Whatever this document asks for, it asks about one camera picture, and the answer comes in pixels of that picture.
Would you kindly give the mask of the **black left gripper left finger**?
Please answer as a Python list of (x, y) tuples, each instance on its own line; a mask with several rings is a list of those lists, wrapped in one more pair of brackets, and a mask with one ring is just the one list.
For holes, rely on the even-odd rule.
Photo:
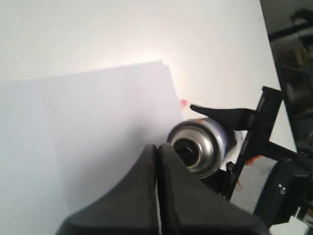
[(157, 147), (144, 146), (127, 175), (106, 195), (69, 216), (59, 235), (157, 235)]

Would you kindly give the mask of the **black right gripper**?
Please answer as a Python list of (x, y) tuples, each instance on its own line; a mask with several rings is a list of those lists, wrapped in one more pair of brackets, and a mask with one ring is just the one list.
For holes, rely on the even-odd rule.
[(313, 161), (311, 159), (269, 140), (281, 103), (281, 91), (264, 86), (256, 110), (246, 108), (212, 109), (190, 105), (190, 109), (194, 112), (205, 115), (229, 129), (247, 130), (237, 162), (229, 170), (229, 187), (223, 190), (227, 200), (232, 197), (246, 161), (258, 155), (276, 161), (281, 158), (291, 159), (299, 168), (312, 173)]

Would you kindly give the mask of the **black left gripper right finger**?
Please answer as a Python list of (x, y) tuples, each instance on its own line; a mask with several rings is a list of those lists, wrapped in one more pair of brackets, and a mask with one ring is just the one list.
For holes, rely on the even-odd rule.
[(185, 166), (170, 144), (157, 157), (157, 190), (164, 235), (268, 235), (264, 222), (222, 199)]

